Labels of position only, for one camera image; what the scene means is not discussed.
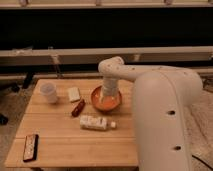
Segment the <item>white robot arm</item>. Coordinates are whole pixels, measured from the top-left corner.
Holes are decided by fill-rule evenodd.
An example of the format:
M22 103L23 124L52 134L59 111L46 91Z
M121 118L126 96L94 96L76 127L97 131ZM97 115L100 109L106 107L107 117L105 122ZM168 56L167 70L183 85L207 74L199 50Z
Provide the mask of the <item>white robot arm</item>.
M98 71L104 96L118 89L119 79L133 83L139 171L193 171L184 108L202 94L198 73L181 67L126 65L119 56L101 61Z

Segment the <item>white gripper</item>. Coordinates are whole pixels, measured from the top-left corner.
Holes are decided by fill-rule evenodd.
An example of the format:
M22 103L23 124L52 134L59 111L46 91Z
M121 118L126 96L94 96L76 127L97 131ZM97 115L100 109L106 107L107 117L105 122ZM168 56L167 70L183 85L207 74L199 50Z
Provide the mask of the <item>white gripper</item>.
M106 96L113 96L112 100L117 103L118 80L115 78L104 77L101 88L99 102L103 103Z

